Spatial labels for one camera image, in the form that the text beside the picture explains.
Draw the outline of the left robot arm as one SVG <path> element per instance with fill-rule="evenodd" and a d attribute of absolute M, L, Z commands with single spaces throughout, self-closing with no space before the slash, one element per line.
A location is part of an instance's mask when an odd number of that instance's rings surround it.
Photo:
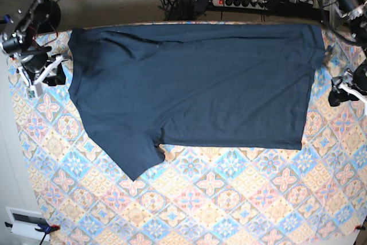
<path fill-rule="evenodd" d="M 318 0 L 318 5 L 322 22 L 328 30 L 339 40 L 360 47 L 366 53 L 366 0 Z M 352 39 L 337 31 L 337 19 L 348 24 Z M 341 75 L 332 78 L 328 101 L 332 107 L 347 101 L 366 104 L 366 61 L 354 71 L 346 68 Z"/>

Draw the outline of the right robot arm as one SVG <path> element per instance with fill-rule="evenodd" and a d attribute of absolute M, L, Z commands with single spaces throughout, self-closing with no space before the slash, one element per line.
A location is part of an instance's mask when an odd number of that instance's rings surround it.
<path fill-rule="evenodd" d="M 36 42 L 42 25 L 58 34 L 58 25 L 51 21 L 60 15 L 56 1 L 24 0 L 12 16 L 5 18 L 1 50 L 9 58 L 18 61 L 17 73 L 29 88 L 42 84 L 54 87 L 66 83 L 61 65 L 66 58 L 61 54 L 49 55 L 52 47 L 48 43 L 39 45 Z"/>

